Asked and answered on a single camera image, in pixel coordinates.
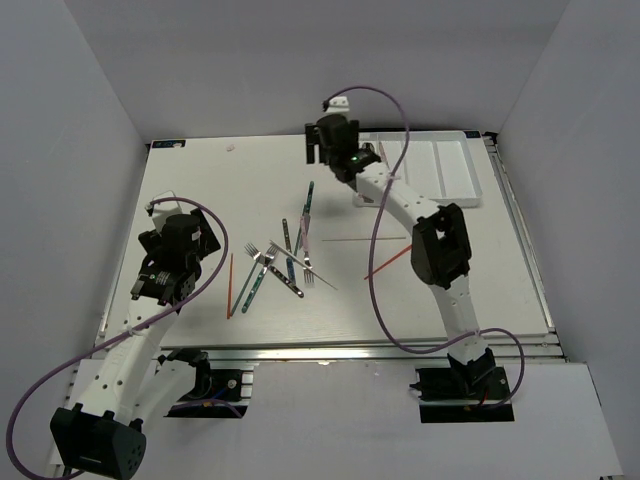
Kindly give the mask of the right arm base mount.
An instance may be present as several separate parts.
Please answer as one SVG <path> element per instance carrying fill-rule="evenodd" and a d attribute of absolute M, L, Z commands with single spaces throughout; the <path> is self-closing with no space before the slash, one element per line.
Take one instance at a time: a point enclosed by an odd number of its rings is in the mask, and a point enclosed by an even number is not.
<path fill-rule="evenodd" d="M 421 368 L 416 370 L 416 381 L 409 390 L 418 399 L 423 424 L 515 421 L 509 401 L 498 405 L 511 393 L 502 367 L 497 367 L 486 383 L 470 393 L 461 389 L 448 368 Z"/>

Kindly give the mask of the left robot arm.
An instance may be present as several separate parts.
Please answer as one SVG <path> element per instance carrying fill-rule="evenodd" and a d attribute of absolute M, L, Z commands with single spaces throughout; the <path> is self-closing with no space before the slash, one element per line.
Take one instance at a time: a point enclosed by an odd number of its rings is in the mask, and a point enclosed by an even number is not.
<path fill-rule="evenodd" d="M 125 339 L 114 344 L 98 373 L 71 408 L 56 410 L 51 433 L 63 465 L 111 479 L 130 479 L 145 454 L 146 433 L 181 399 L 212 389 L 208 356 L 177 349 L 159 357 L 145 377 L 161 340 L 176 322 L 180 304 L 196 289 L 201 262 L 220 244 L 201 209 L 156 209 L 154 228 L 139 235 L 146 255 L 131 289 Z"/>

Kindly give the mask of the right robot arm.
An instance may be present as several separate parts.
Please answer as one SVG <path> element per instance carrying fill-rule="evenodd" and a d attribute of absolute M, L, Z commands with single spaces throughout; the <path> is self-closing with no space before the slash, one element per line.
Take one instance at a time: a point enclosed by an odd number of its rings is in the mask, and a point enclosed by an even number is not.
<path fill-rule="evenodd" d="M 320 162 L 354 192 L 379 204 L 411 234 L 411 267 L 432 292 L 447 335 L 453 390 L 472 399 L 484 391 L 495 359 L 469 288 L 471 246 L 462 209 L 423 198 L 374 150 L 359 142 L 359 122 L 333 113 L 305 126 L 306 162 Z"/>

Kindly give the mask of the teal handled knife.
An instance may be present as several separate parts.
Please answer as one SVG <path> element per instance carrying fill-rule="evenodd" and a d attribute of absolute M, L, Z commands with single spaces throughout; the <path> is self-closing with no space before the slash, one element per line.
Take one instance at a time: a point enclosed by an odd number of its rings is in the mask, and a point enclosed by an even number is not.
<path fill-rule="evenodd" d="M 311 211 L 311 205 L 312 205 L 312 200 L 313 200 L 314 187 L 315 187 L 315 182 L 314 181 L 310 181 L 309 182 L 309 186 L 308 186 L 305 206 L 304 206 L 304 213 L 303 213 L 305 231 L 307 233 L 309 232 L 309 226 L 310 226 L 310 221 L 311 221 L 310 220 L 311 219 L 310 211 Z"/>

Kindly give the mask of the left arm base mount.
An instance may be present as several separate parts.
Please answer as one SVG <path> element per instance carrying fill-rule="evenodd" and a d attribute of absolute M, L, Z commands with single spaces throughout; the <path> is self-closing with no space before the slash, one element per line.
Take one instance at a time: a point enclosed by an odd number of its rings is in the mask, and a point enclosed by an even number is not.
<path fill-rule="evenodd" d="M 156 372 L 170 360 L 188 363 L 195 370 L 194 386 L 167 413 L 168 418 L 243 418 L 248 409 L 253 372 L 215 368 L 208 354 L 197 349 L 176 350 L 157 359 Z"/>

